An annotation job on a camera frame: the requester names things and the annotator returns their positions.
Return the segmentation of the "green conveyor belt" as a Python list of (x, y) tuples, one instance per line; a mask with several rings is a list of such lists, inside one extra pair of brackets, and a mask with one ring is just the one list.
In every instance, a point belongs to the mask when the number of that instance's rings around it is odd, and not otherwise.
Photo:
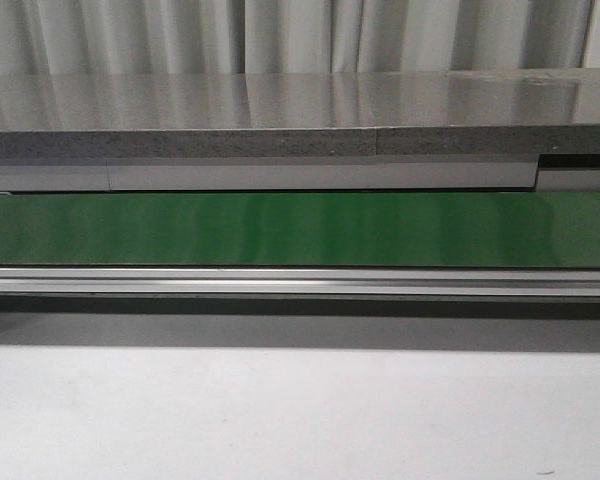
[(600, 268), (600, 193), (0, 195), (0, 265)]

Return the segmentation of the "white pleated curtain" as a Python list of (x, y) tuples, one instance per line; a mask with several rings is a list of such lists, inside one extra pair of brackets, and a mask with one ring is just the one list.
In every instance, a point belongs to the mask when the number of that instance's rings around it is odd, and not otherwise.
[(0, 1), (0, 75), (569, 68), (589, 1)]

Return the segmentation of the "grey conveyor rear rail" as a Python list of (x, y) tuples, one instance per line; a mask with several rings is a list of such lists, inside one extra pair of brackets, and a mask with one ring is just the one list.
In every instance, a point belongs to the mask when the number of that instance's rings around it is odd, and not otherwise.
[(0, 192), (600, 191), (600, 154), (0, 159)]

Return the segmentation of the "aluminium conveyor front rail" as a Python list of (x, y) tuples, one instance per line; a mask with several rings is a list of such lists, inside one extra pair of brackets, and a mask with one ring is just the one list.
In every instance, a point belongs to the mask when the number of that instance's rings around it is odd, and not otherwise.
[(0, 295), (600, 299), (600, 270), (0, 267)]

